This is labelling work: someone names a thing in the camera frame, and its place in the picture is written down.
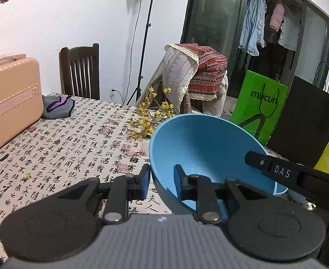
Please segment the blue bowl top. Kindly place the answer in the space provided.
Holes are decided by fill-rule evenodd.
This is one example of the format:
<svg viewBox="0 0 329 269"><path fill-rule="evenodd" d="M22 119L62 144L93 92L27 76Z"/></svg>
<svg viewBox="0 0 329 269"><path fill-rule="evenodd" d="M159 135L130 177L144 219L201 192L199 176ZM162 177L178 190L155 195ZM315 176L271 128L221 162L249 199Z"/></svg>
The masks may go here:
<svg viewBox="0 0 329 269"><path fill-rule="evenodd" d="M286 193L286 187L245 164L248 151L267 154L251 134L228 120L182 114L164 121L149 145L152 177L161 200L175 214L195 212L195 202L177 197L175 165L181 165L187 175L206 176L214 183L235 178L275 196Z"/></svg>

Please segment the calligraphy print tablecloth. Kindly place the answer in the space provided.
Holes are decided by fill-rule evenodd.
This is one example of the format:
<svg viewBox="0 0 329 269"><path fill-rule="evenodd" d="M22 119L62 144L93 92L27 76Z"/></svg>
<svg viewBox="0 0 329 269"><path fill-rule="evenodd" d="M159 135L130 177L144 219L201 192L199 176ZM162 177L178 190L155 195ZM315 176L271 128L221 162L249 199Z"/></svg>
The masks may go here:
<svg viewBox="0 0 329 269"><path fill-rule="evenodd" d="M10 213L90 177L112 182L150 162L134 107L76 97L69 118L41 119L0 149L0 224ZM7 258L0 240L0 258Z"/></svg>

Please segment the black paper bag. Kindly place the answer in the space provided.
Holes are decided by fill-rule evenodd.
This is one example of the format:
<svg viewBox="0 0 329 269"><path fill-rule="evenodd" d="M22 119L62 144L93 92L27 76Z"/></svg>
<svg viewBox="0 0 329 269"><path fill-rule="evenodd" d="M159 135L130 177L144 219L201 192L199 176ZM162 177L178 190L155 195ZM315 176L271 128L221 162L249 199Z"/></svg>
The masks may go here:
<svg viewBox="0 0 329 269"><path fill-rule="evenodd" d="M329 142L329 93L295 76L267 148L313 168Z"/></svg>

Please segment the yellow flower branch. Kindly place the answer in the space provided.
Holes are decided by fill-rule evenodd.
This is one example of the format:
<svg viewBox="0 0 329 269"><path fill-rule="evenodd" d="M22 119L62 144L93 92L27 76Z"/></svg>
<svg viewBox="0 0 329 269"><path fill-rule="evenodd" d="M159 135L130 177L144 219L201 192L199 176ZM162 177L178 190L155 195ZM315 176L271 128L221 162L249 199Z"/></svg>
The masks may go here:
<svg viewBox="0 0 329 269"><path fill-rule="evenodd" d="M152 86L147 88L144 101L136 109L136 116L131 116L127 120L130 127L135 129L129 133L131 137L150 139L161 123L178 115L168 99L171 92L171 88L163 88L164 99L159 102L155 89Z"/></svg>

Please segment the green paper bag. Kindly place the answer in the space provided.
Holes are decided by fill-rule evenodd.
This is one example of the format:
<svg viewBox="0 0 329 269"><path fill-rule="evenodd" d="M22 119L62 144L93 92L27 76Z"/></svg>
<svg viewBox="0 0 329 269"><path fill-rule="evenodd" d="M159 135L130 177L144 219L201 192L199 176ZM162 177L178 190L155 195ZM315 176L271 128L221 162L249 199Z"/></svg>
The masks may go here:
<svg viewBox="0 0 329 269"><path fill-rule="evenodd" d="M248 70L231 122L265 146L280 117L287 95L287 86Z"/></svg>

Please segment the grey purple cloth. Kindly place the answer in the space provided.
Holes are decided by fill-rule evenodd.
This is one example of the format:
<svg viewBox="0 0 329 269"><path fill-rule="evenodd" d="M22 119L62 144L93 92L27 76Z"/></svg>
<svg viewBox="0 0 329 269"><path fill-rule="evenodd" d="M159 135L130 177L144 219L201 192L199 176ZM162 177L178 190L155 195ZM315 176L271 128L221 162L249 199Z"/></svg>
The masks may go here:
<svg viewBox="0 0 329 269"><path fill-rule="evenodd" d="M75 107L75 101L70 95L42 96L42 118L47 120L69 118Z"/></svg>

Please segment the patterned blanket on chair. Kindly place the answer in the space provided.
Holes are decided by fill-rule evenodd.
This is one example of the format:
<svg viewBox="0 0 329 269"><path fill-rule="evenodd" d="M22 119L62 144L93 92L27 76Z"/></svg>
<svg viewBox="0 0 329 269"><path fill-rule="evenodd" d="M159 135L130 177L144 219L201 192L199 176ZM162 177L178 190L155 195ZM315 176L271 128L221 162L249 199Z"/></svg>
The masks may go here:
<svg viewBox="0 0 329 269"><path fill-rule="evenodd" d="M166 100L177 114L221 116L228 90L227 58L210 46L168 44L136 106Z"/></svg>

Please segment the dark wooden chair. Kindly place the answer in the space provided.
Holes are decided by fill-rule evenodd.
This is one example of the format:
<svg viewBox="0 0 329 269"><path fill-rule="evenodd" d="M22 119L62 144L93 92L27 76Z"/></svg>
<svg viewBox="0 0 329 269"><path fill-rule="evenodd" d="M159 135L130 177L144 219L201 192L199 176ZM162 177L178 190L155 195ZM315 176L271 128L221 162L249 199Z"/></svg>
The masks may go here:
<svg viewBox="0 0 329 269"><path fill-rule="evenodd" d="M59 52L62 93L100 100L99 44L63 47Z"/></svg>

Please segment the pink small suitcase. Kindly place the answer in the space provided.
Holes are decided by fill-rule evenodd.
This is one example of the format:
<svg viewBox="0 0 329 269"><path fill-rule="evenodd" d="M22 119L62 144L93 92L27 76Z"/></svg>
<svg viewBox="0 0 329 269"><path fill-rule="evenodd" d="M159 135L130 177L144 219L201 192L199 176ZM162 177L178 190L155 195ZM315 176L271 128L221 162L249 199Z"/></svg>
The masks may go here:
<svg viewBox="0 0 329 269"><path fill-rule="evenodd" d="M0 148L42 114L38 61L26 54L0 56Z"/></svg>

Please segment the hanging light blue shirt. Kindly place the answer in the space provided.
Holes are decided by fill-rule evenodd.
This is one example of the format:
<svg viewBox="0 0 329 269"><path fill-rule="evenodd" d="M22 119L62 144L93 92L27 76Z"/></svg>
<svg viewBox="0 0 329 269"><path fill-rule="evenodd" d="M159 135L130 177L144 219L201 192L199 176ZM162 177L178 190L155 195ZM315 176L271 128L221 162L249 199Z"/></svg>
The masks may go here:
<svg viewBox="0 0 329 269"><path fill-rule="evenodd" d="M264 26L266 12L266 0L249 0L246 6L239 48L246 51L250 56L259 56L257 47L265 47Z"/></svg>

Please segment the dark framed glass door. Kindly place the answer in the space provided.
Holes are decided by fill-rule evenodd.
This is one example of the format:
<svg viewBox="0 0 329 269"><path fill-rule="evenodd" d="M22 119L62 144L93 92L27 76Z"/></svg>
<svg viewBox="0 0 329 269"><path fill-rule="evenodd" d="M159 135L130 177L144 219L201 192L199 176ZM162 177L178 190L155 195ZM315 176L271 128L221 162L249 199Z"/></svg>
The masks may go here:
<svg viewBox="0 0 329 269"><path fill-rule="evenodd" d="M239 48L249 0L189 0L182 43L213 47L227 57L230 97L238 97L248 70L290 86L295 76L329 89L329 17L310 0L266 0L259 56ZM278 32L269 28L275 5L285 13Z"/></svg>

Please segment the hanging pink garment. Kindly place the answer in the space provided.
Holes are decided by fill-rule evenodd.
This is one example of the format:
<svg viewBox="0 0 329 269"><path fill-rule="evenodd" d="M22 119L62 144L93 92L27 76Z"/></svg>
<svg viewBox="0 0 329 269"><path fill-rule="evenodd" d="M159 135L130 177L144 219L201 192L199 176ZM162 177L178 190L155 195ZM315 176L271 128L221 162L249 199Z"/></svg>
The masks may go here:
<svg viewBox="0 0 329 269"><path fill-rule="evenodd" d="M272 32L278 32L284 19L285 8L281 2L275 5L273 14L270 18L269 28Z"/></svg>

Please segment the studio light on stand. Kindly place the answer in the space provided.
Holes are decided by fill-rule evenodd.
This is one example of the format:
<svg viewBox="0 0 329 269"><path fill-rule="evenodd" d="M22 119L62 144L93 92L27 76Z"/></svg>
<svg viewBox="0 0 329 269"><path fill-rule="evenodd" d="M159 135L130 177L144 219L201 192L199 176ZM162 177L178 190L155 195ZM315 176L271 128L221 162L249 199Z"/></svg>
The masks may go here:
<svg viewBox="0 0 329 269"><path fill-rule="evenodd" d="M133 70L133 47L134 47L134 43L135 43L136 31L137 31L138 22L140 19L140 14L141 14L141 9L142 9L142 0L139 0L138 13L136 16L135 26L134 26L133 35L132 35L132 41L131 41L131 45L130 45L129 77L128 77L126 93L125 93L125 101L124 101L127 105L129 105L134 98L135 98L135 101L138 101L141 96L141 92L142 92L141 82L143 80L142 72L143 72L143 65L144 65L144 57L145 57L145 53L146 53L146 45L147 45L149 28L152 25L151 24L152 8L153 8L153 0L150 0L148 12L147 12L147 18L146 18L146 25L145 25L145 30L144 30L144 38L143 38L143 42L142 42L141 59L140 59L140 66L139 66L139 70L138 70L137 85L136 85L136 88L134 89L134 91L132 92L132 95L128 98L130 81L131 81L132 70Z"/></svg>

